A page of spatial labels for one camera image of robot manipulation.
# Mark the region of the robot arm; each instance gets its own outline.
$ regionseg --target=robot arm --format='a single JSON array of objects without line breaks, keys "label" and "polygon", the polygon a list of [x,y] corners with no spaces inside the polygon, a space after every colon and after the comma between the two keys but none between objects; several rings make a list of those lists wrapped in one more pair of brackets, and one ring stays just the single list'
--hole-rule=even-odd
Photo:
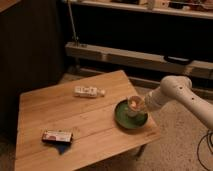
[{"label": "robot arm", "polygon": [[192,83],[185,76],[166,76],[160,86],[145,96],[148,108],[161,108],[174,99],[191,111],[207,128],[213,130],[213,105],[191,91]]}]

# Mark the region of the small box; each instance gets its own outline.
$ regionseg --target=small box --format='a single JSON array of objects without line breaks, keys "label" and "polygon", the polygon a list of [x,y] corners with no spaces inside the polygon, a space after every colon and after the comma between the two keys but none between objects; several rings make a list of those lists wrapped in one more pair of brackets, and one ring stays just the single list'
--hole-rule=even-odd
[{"label": "small box", "polygon": [[43,142],[71,145],[73,134],[63,131],[45,131],[42,135]]}]

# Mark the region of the speckled floor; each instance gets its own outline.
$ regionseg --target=speckled floor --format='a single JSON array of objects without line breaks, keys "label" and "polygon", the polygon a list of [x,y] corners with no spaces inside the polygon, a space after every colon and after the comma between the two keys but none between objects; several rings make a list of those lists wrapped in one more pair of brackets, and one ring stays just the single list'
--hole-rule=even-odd
[{"label": "speckled floor", "polygon": [[[61,83],[78,79],[65,74]],[[135,87],[139,94],[150,89]],[[206,133],[203,126],[184,106],[171,101],[161,110],[152,113],[162,132],[162,137],[148,144],[140,158],[135,157],[138,149],[114,156],[80,171],[202,171],[197,160],[197,146]],[[15,147],[6,139],[0,138],[0,171],[14,169]],[[200,146],[200,158],[203,163],[213,170],[212,154],[206,141]]]}]

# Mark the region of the green saucer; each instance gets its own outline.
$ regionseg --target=green saucer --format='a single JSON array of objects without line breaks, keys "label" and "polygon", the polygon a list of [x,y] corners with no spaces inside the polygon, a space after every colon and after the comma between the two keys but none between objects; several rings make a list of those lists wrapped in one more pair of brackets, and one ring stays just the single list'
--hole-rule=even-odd
[{"label": "green saucer", "polygon": [[115,120],[119,125],[127,129],[135,129],[144,125],[148,119],[148,114],[140,112],[134,117],[127,115],[127,100],[123,100],[115,107]]}]

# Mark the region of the table top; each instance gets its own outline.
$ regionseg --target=table top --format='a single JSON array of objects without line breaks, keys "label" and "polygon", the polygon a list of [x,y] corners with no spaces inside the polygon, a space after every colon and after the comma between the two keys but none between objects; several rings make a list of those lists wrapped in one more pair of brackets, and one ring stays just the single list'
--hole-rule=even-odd
[{"label": "table top", "polygon": [[[74,97],[77,85],[106,90],[105,97]],[[23,93],[20,97],[15,170],[76,170],[160,137],[151,115],[141,128],[120,128],[115,106],[137,95],[123,71],[115,71]],[[45,130],[73,133],[72,147],[59,155],[41,141]]]}]

